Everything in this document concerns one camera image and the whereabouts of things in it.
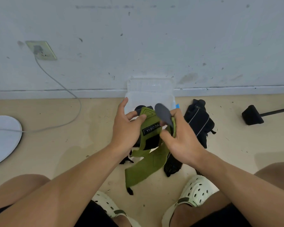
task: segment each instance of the white cable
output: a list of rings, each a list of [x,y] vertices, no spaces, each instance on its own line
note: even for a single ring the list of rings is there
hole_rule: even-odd
[[[72,94],[72,95],[75,97],[75,99],[77,99],[77,100],[79,101],[79,103],[80,103],[79,112],[78,112],[78,114],[76,115],[76,117],[75,117],[74,119],[72,119],[70,122],[67,122],[67,123],[64,123],[64,124],[61,124],[61,125],[57,125],[57,126],[49,126],[49,127],[46,127],[46,128],[42,128],[42,129],[38,129],[38,130],[30,130],[30,131],[19,131],[19,130],[1,129],[1,128],[0,128],[0,131],[15,131],[15,132],[22,132],[22,133],[45,131],[45,130],[49,130],[49,129],[53,129],[53,128],[57,128],[57,127],[61,127],[61,126],[65,126],[65,125],[70,124],[71,122],[75,121],[76,118],[78,118],[78,116],[79,116],[79,114],[80,114],[80,112],[81,112],[82,103],[81,103],[80,99],[79,99],[74,93],[72,93],[70,90],[68,90],[66,87],[64,87],[58,80],[56,80],[55,78],[53,78],[52,76],[50,76],[50,75],[41,67],[41,65],[39,64],[39,62],[38,62],[36,56],[35,56],[35,60],[36,60],[36,62],[37,62],[37,64],[38,64],[38,66],[42,69],[42,71],[44,71],[44,73],[45,73],[46,75],[48,75],[48,76],[49,76],[51,79],[53,79],[57,84],[59,84],[61,87],[63,87],[64,90],[66,90],[68,93]]]

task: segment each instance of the round white base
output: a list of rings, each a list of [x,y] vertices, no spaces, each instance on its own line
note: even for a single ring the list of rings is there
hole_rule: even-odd
[[[22,131],[22,126],[19,121],[10,116],[0,116],[0,128]],[[0,162],[13,152],[21,136],[22,132],[0,131]]]

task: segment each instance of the hand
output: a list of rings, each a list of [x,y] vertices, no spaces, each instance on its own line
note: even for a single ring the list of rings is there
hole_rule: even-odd
[[[130,121],[138,116],[136,111],[124,114],[124,107],[128,102],[126,97],[118,106],[115,122],[113,126],[113,137],[110,144],[123,151],[124,157],[128,155],[130,149],[135,145],[140,136],[140,128],[146,119],[146,115],[139,116],[136,120]]]
[[[206,150],[185,121],[181,110],[174,109],[170,113],[176,121],[176,137],[173,138],[167,130],[162,130],[160,137],[177,160],[195,168],[202,153],[206,152]]]

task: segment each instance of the harness label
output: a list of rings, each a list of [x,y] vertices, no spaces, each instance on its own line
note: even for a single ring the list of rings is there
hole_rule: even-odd
[[[155,129],[158,129],[159,127],[160,127],[160,122],[156,122],[155,124],[153,124],[153,125],[151,125],[151,126],[149,126],[149,127],[147,127],[147,128],[144,128],[144,129],[142,130],[143,135],[147,135],[147,134],[149,134],[150,132],[153,132]]]

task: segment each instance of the tiled floor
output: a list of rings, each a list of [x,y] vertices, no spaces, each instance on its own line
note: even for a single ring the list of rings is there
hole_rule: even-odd
[[[193,97],[179,97],[184,113]],[[284,113],[264,118],[264,124],[246,126],[241,113],[254,104],[260,113],[284,108],[282,95],[206,96],[206,109],[215,122],[215,135],[209,134],[208,150],[223,160],[250,173],[264,166],[284,161]],[[15,151],[0,163],[0,184],[17,175],[43,174],[49,178],[84,160],[106,146],[112,135],[117,105],[121,99],[82,99],[79,118],[65,127],[23,134]],[[0,115],[20,121],[24,130],[39,129],[69,121],[78,111],[75,99],[1,100]],[[160,226],[165,210],[180,195],[194,169],[183,166],[167,178],[159,170],[132,187],[125,189],[124,169],[118,166],[100,190],[107,193],[141,226]]]

